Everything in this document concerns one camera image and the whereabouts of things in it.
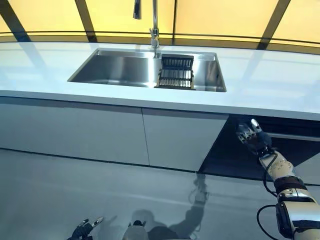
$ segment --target kitchen counter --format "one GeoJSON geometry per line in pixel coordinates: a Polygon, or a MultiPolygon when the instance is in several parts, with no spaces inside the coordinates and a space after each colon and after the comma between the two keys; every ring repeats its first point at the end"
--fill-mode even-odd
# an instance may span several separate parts
{"type": "Polygon", "coordinates": [[[320,55],[235,48],[160,46],[217,53],[227,92],[67,82],[97,48],[148,45],[0,43],[0,97],[320,120],[320,55]]]}

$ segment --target stainless steel sink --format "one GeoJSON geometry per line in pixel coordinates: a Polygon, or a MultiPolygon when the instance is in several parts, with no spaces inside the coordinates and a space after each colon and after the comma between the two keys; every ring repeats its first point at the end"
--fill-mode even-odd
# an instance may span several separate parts
{"type": "Polygon", "coordinates": [[[225,82],[215,53],[191,53],[98,48],[70,77],[69,82],[108,84],[154,88],[161,68],[162,54],[192,55],[194,89],[197,91],[226,92],[225,82]]]}

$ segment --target chrome faucet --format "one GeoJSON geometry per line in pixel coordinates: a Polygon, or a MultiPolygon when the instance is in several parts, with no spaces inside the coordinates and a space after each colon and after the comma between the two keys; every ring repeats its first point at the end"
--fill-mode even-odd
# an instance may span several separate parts
{"type": "MultiPolygon", "coordinates": [[[[152,0],[152,13],[153,13],[153,28],[149,29],[151,34],[151,46],[154,50],[154,55],[157,54],[159,47],[159,28],[158,28],[158,4],[157,0],[152,0]]],[[[133,18],[141,19],[141,0],[134,0],[133,18]]]]}

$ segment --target glossy floor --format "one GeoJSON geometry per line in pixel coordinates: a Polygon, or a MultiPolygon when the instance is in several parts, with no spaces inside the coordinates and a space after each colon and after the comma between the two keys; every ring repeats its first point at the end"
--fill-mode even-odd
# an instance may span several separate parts
{"type": "MultiPolygon", "coordinates": [[[[208,199],[196,204],[194,173],[7,150],[0,150],[0,159],[0,234],[6,240],[67,239],[80,221],[98,216],[105,221],[93,230],[94,240],[120,240],[134,220],[146,221],[148,232],[158,227],[158,237],[170,229],[193,240],[269,239],[256,213],[276,199],[260,181],[207,175],[208,199]]],[[[308,188],[320,199],[317,187],[308,188]]],[[[261,223],[282,239],[275,209],[266,209],[261,223]]]]}

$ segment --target white cabinet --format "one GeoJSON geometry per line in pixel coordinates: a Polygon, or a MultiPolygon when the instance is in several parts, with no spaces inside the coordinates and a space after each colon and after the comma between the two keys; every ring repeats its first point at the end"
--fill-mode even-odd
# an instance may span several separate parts
{"type": "Polygon", "coordinates": [[[198,171],[228,115],[142,109],[151,166],[198,171]]]}
{"type": "Polygon", "coordinates": [[[138,107],[2,97],[0,148],[149,164],[138,107]]]}

